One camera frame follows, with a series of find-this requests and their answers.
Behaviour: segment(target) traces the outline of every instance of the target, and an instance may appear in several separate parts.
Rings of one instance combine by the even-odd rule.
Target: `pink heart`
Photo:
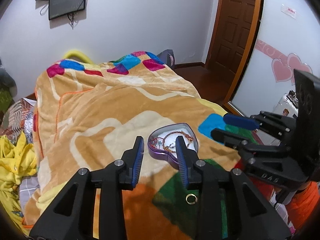
[[[273,59],[271,65],[276,82],[284,82],[292,78],[293,70],[289,66],[283,65],[279,58]]]
[[[311,67],[309,65],[307,65],[306,63],[302,64],[300,58],[294,53],[289,54],[288,59],[287,59],[287,65],[292,69],[292,71],[293,71],[293,69],[298,69],[298,70],[312,73]],[[292,78],[291,78],[291,83],[292,83],[292,85],[295,84],[294,76],[292,76]]]

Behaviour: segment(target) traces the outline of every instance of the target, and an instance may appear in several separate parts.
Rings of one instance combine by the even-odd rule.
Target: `colorful fleece blanket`
[[[188,123],[199,143],[199,158],[214,165],[230,170],[240,159],[236,150],[210,138],[213,128],[224,128],[221,114],[149,52],[101,65],[58,61],[39,76],[35,93],[40,188],[25,206],[26,228],[79,168],[102,169],[131,149],[136,136],[147,142],[165,125]],[[188,193],[178,171],[153,159],[145,143],[139,183],[133,191],[123,191],[128,239],[194,238],[198,206],[187,204]],[[93,236],[98,237],[98,212]]]

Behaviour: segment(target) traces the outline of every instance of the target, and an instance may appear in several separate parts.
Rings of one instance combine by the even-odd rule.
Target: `metal screw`
[[[124,161],[123,160],[116,160],[115,161],[115,166],[121,166],[124,164]]]
[[[254,164],[256,162],[256,159],[255,158],[250,158],[249,160],[248,160],[248,163],[249,164]]]
[[[197,160],[197,161],[196,161],[196,164],[197,164],[199,167],[202,167],[202,166],[205,166],[205,161],[204,161],[204,160]]]
[[[242,173],[241,169],[233,169],[232,172],[235,175],[241,175],[241,173]]]
[[[81,169],[79,169],[79,171],[78,171],[78,173],[80,174],[80,175],[84,175],[84,174],[86,174],[88,172],[88,169],[86,169],[86,168],[81,168]]]

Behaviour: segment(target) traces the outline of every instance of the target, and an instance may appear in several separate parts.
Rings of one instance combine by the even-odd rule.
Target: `brown wooden door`
[[[209,49],[208,69],[230,85],[244,53],[254,5],[255,0],[221,0],[214,41]]]

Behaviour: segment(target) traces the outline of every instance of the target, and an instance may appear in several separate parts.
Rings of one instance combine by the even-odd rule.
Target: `ring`
[[[195,198],[195,201],[193,201],[193,202],[189,202],[189,201],[188,201],[188,197],[191,197],[191,196]],[[186,202],[187,202],[189,205],[194,205],[194,204],[196,204],[196,203],[198,202],[198,198],[197,198],[197,196],[194,195],[194,194],[188,194],[188,195],[186,196]]]

